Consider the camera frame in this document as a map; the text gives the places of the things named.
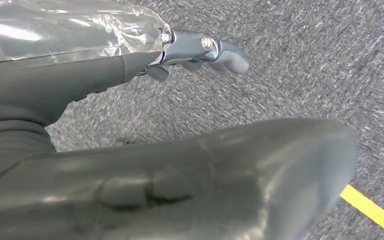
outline clear plastic wrap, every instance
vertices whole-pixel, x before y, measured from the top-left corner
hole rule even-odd
[[[0,62],[73,62],[162,52],[170,27],[155,12],[124,1],[0,0]]]

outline plastic bag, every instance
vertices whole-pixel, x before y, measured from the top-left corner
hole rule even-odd
[[[124,0],[0,0],[0,62],[66,63],[162,52],[170,27]]]

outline metal bolt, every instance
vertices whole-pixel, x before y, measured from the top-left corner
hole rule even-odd
[[[163,33],[161,34],[161,40],[163,43],[169,44],[172,41],[172,36],[170,34]]]
[[[202,47],[207,51],[210,51],[213,48],[213,39],[208,35],[202,37],[201,43]]]

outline gray carpet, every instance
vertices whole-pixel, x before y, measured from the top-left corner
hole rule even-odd
[[[173,27],[206,31],[249,55],[246,74],[171,67],[71,104],[48,128],[60,151],[157,142],[280,117],[354,126],[361,159],[351,184],[384,208],[384,0],[143,0]],[[309,240],[383,240],[339,200]]]

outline yellow floor tape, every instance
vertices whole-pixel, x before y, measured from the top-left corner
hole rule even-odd
[[[376,203],[350,185],[345,187],[340,196],[354,208],[384,228],[384,210],[376,205]]]

